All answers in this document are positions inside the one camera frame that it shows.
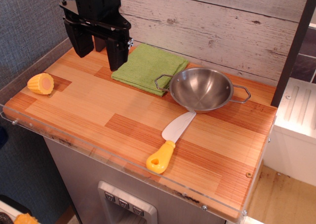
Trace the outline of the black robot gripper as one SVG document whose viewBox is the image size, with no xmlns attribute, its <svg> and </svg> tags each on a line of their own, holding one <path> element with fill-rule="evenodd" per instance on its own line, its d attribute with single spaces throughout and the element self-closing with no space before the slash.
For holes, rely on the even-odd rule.
<svg viewBox="0 0 316 224">
<path fill-rule="evenodd" d="M 111 71 L 128 60 L 131 24 L 119 12 L 121 0 L 62 0 L 64 25 L 76 54 L 83 58 L 94 49 L 92 37 L 106 40 Z"/>
</svg>

